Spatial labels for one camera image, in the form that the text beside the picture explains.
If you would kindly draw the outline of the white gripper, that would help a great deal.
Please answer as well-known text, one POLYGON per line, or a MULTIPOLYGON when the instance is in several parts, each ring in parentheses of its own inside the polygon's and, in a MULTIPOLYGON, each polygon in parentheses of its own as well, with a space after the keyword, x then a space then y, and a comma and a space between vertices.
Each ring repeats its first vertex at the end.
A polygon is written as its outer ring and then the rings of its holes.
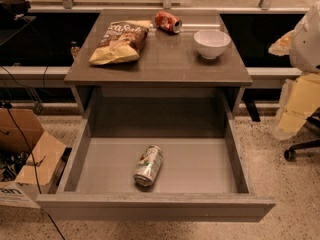
MULTIPOLYGON (((268 52, 276 56, 288 55, 293 33, 291 30, 284 34, 269 47, 268 52)), ((295 80, 287 79, 281 89, 279 109, 273 124, 273 136, 279 140, 293 137, 319 107, 319 74, 305 73, 295 80)))

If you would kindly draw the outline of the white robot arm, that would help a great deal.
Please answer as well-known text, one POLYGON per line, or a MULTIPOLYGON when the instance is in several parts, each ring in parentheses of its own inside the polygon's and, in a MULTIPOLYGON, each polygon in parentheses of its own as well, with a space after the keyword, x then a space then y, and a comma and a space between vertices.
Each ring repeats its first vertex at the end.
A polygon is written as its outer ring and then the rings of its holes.
POLYGON ((315 2, 295 28, 269 48, 273 55, 288 55, 290 64, 301 70, 295 80, 282 86, 273 136, 290 139, 320 108, 320 2, 315 2))

